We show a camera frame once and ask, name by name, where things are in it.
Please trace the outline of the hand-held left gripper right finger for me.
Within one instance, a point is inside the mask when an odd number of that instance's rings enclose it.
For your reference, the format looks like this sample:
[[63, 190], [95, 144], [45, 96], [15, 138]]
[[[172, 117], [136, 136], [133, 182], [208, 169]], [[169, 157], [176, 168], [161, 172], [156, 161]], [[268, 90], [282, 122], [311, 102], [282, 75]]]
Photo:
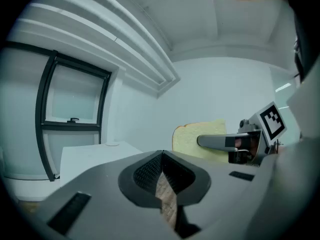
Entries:
[[164, 150], [162, 172], [176, 202], [175, 232], [186, 239], [237, 206], [257, 170]]

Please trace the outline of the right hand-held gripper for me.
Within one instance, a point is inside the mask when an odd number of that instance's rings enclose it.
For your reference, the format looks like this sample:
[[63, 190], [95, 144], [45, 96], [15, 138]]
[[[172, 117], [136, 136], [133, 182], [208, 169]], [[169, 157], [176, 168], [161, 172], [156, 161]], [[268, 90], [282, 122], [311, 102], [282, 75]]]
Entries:
[[[237, 134], [199, 135], [197, 144], [200, 147], [228, 153], [228, 162], [232, 164], [260, 165], [262, 160], [278, 152], [279, 138], [287, 130], [283, 117], [275, 102], [269, 103], [249, 119], [239, 123]], [[252, 156], [248, 150], [236, 148], [236, 138], [259, 136], [257, 153]]]

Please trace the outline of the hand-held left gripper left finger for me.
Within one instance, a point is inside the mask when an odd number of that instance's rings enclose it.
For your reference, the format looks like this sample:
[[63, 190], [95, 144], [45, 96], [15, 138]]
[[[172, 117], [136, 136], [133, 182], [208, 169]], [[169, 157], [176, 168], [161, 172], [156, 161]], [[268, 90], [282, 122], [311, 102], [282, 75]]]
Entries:
[[[132, 155], [92, 167], [45, 199], [36, 211], [35, 224], [45, 240], [180, 240], [158, 208], [139, 207], [118, 186], [127, 166], [152, 152]], [[78, 192], [91, 196], [65, 235], [49, 221]]]

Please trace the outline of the yellow sponge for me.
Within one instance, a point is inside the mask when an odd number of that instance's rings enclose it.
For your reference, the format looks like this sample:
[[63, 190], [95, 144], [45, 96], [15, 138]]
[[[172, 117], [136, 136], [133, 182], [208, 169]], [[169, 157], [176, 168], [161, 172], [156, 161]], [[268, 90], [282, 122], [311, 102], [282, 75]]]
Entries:
[[172, 150], [207, 161], [227, 163], [229, 160], [227, 152], [201, 147], [197, 143], [197, 138], [200, 135], [225, 135], [226, 133], [224, 119], [179, 126], [172, 135]]

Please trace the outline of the person's right hand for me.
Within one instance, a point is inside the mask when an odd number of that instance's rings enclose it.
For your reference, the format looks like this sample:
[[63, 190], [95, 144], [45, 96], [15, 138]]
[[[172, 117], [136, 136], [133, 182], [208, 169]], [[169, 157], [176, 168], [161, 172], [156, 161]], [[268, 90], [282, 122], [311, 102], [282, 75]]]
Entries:
[[248, 135], [235, 139], [235, 147], [238, 150], [247, 150], [254, 157], [257, 154], [259, 146], [258, 135]]

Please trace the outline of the black window frame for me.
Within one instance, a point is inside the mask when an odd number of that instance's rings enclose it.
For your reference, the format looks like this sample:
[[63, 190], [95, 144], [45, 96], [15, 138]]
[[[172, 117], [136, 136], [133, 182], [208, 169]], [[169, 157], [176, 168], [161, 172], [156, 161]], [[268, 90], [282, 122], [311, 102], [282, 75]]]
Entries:
[[[98, 133], [97, 140], [100, 144], [102, 140], [101, 124], [103, 118], [104, 103], [112, 73], [90, 63], [62, 54], [56, 50], [49, 51], [48, 55], [49, 57], [40, 78], [36, 96], [35, 134], [42, 165], [49, 181], [54, 182], [60, 176], [59, 173], [54, 169], [54, 163], [50, 161], [48, 153], [46, 151], [44, 130], [58, 130], [61, 132], [94, 132]], [[50, 84], [57, 66], [65, 66], [71, 70], [75, 70], [77, 72], [84, 73], [102, 80], [101, 91], [98, 94], [96, 122], [85, 123], [77, 121], [76, 123], [67, 123], [70, 118], [78, 118], [76, 116], [71, 116], [67, 120], [57, 123], [46, 119]]]

